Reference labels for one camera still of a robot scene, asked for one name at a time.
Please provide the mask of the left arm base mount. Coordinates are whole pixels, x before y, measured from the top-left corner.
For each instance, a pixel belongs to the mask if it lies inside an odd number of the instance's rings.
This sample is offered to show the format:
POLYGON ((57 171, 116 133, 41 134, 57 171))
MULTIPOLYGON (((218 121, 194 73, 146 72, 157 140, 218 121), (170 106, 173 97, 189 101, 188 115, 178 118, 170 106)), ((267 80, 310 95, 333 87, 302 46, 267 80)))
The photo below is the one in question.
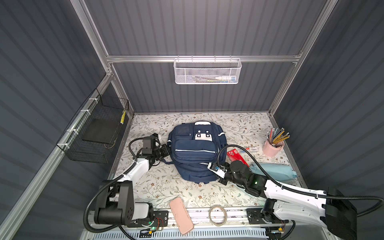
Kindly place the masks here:
POLYGON ((144 228, 144 227, 167 227, 169 220, 169 211, 154 211, 150 212, 149 217, 146 219, 132 220, 128 228, 144 228))

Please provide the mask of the navy blue student backpack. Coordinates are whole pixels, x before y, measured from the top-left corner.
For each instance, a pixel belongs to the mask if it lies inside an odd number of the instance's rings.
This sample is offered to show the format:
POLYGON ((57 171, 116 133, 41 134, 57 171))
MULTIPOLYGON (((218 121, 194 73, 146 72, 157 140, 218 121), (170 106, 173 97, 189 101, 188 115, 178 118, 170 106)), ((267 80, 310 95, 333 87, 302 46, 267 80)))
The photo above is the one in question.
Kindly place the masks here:
POLYGON ((171 161, 162 162, 174 165, 186 181, 208 184, 219 178, 208 165, 217 161, 224 165, 226 153, 221 149, 226 145, 227 138, 221 126, 207 121, 183 123, 174 127, 168 137, 171 161))

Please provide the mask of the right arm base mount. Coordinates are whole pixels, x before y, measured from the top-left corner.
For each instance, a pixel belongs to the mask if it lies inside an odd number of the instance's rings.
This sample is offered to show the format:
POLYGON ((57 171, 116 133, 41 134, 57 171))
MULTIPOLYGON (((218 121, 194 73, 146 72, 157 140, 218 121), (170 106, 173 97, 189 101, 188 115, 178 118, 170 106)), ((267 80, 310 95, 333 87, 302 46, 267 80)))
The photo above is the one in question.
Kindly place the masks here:
POLYGON ((261 208, 247 208, 247 218, 251 225, 261 224, 287 224, 289 220, 280 220, 274 214, 265 215, 263 213, 263 207, 261 208))

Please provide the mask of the light blue pouch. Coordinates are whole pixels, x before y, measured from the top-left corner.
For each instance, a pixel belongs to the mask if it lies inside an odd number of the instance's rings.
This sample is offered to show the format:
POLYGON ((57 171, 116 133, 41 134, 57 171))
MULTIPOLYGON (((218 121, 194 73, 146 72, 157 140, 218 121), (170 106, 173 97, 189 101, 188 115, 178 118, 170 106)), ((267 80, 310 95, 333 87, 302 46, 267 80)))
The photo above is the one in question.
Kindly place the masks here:
POLYGON ((273 163, 260 163, 260 165, 273 179, 279 182, 293 181, 298 177, 291 166, 273 163))

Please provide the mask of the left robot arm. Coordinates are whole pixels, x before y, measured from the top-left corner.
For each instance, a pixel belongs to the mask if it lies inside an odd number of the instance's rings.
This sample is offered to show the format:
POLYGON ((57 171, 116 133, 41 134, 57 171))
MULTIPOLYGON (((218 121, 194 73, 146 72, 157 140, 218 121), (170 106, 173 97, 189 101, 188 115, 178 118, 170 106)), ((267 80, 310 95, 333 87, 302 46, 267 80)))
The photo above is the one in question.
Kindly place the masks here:
POLYGON ((94 221, 100 225, 128 226, 134 222, 150 225, 154 221, 154 207, 150 203, 136 203, 134 186, 156 163, 170 155, 170 148, 162 145, 158 134, 132 140, 143 141, 143 147, 135 154, 128 169, 111 180, 111 183, 96 197, 94 221))

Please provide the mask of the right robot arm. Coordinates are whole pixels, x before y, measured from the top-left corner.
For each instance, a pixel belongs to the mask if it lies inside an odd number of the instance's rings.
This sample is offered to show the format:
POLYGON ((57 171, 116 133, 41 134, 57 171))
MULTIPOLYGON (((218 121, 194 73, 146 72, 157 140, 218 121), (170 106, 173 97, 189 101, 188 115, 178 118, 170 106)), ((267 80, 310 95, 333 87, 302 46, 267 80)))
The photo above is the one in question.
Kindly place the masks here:
POLYGON ((332 199, 322 199, 323 191, 274 183, 266 176, 253 173, 241 161, 226 167, 211 163, 208 169, 222 184, 231 182, 251 196, 265 198, 258 217, 266 223, 302 222, 326 228, 344 240, 357 239, 357 210, 337 190, 330 191, 332 199))

